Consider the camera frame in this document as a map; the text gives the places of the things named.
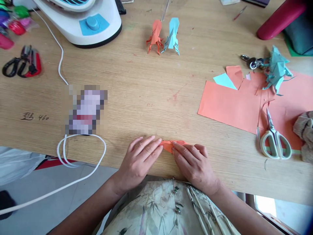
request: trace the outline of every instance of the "ink writing on table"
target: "ink writing on table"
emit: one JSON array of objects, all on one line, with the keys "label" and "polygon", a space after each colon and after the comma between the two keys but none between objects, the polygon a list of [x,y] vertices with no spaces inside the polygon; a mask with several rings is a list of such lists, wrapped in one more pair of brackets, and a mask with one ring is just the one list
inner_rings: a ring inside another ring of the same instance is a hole
[{"label": "ink writing on table", "polygon": [[[49,117],[47,117],[47,115],[39,115],[36,118],[38,118],[39,121],[49,119]],[[23,113],[23,118],[21,120],[31,121],[33,119],[34,119],[34,113]]]}]

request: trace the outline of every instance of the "knit fabric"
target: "knit fabric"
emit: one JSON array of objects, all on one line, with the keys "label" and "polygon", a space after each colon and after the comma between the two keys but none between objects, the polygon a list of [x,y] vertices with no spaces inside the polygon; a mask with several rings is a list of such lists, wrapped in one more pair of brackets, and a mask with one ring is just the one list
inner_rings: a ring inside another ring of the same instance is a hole
[{"label": "knit fabric", "polygon": [[293,132],[305,142],[301,148],[302,160],[313,164],[313,111],[305,112],[298,117]]}]

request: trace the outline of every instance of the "floor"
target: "floor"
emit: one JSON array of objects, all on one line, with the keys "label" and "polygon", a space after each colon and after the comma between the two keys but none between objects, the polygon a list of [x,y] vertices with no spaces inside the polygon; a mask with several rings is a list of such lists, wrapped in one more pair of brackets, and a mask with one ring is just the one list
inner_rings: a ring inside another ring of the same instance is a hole
[{"label": "floor", "polygon": [[[55,166],[36,170],[25,178],[0,186],[0,191],[7,190],[12,198],[21,204],[86,176],[92,170],[93,168],[88,165],[79,168]],[[90,197],[116,171],[117,169],[114,168],[100,166],[86,180],[15,211],[9,218],[0,221],[0,234],[46,234]],[[310,223],[313,215],[313,207],[271,198],[259,197],[258,206],[265,212],[276,213],[278,219],[299,234],[305,234],[305,227]],[[103,231],[106,218],[103,221],[100,231]]]}]

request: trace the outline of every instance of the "hand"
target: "hand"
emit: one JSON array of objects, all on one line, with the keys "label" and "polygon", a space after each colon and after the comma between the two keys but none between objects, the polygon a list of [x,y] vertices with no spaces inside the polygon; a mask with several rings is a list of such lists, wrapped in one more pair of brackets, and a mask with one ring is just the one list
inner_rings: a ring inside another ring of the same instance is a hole
[{"label": "hand", "polygon": [[205,146],[180,145],[173,142],[173,155],[182,174],[196,188],[212,195],[219,190],[220,180],[214,174]]},{"label": "hand", "polygon": [[146,139],[139,137],[128,146],[120,169],[112,176],[116,194],[119,196],[138,186],[161,154],[162,139],[152,141],[154,138],[154,136]]}]

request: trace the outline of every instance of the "blue origami insect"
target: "blue origami insect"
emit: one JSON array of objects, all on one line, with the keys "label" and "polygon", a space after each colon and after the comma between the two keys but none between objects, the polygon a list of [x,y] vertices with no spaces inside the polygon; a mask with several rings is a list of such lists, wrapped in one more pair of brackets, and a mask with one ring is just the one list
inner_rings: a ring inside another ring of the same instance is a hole
[{"label": "blue origami insect", "polygon": [[175,48],[176,52],[179,55],[178,40],[176,38],[178,27],[179,27],[178,18],[172,18],[170,21],[170,35],[167,37],[166,42],[164,44],[164,50],[161,53],[163,53],[167,48],[169,49]]},{"label": "blue origami insect", "polygon": [[265,67],[269,67],[269,73],[265,73],[268,84],[263,88],[263,90],[273,86],[275,88],[276,95],[281,96],[278,94],[280,85],[285,81],[293,79],[284,80],[284,76],[292,77],[292,73],[286,67],[286,63],[288,62],[289,60],[283,57],[277,47],[273,45],[271,57],[269,58],[269,64],[263,64]]}]

